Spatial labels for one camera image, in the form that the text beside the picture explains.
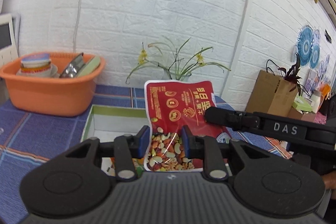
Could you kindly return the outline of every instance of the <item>white bottle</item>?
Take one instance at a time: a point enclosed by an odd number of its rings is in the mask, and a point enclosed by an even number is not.
[[[319,106],[320,106],[321,91],[314,90],[314,92],[313,92],[312,96],[310,97],[310,99],[314,102],[314,104],[313,104],[313,112],[317,113],[317,111],[319,110]]]

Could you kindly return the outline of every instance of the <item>cardboard box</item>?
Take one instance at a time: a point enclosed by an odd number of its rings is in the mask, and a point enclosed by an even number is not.
[[[260,70],[245,111],[287,117],[297,94],[297,89],[290,92],[294,86],[279,75]]]
[[[297,111],[294,107],[292,107],[290,109],[287,117],[292,118],[292,119],[306,121],[306,122],[314,122],[315,117],[316,117],[316,113],[314,113],[314,112],[301,113],[301,112]]]
[[[129,107],[112,107],[93,105],[83,130],[81,142],[91,137],[97,137],[100,142],[113,142],[124,134],[136,135],[143,126],[148,126],[145,109]],[[143,160],[133,160],[136,171],[140,174]],[[110,158],[103,158],[101,169],[114,176],[113,163]]]

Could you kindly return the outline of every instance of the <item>human hand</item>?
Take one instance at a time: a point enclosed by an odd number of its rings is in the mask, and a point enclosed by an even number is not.
[[[332,189],[332,190],[336,189],[336,171],[323,175],[322,179],[326,189]],[[332,192],[330,198],[336,199],[336,191]]]

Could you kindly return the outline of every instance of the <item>pipe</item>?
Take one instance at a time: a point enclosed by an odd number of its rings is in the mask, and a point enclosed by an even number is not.
[[[228,98],[230,83],[232,82],[232,78],[233,78],[233,76],[236,72],[236,67],[237,67],[237,64],[238,64],[238,61],[239,61],[240,52],[242,50],[243,43],[244,43],[244,40],[245,40],[246,30],[247,30],[247,27],[248,27],[249,22],[250,22],[252,5],[253,5],[253,0],[245,0],[243,17],[241,19],[241,24],[240,24],[240,27],[239,27],[238,36],[237,36],[235,48],[234,48],[234,51],[233,51],[233,57],[232,57],[232,60],[231,60],[231,63],[230,63],[231,71],[227,72],[226,77],[224,79],[224,84],[223,84],[223,87],[222,87],[222,90],[221,90],[221,93],[220,93],[221,98],[226,102],[230,101],[229,98]]]

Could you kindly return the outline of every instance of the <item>blue checkered tablecloth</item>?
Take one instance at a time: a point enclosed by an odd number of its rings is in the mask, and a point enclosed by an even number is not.
[[[233,110],[216,97],[218,107]],[[144,90],[98,85],[92,104],[145,108]],[[21,179],[32,169],[80,142],[90,107],[77,117],[55,117],[25,112],[11,101],[0,107],[0,216],[7,224],[16,224],[27,215],[20,195]],[[238,133],[230,135],[274,154],[279,145],[262,136]]]

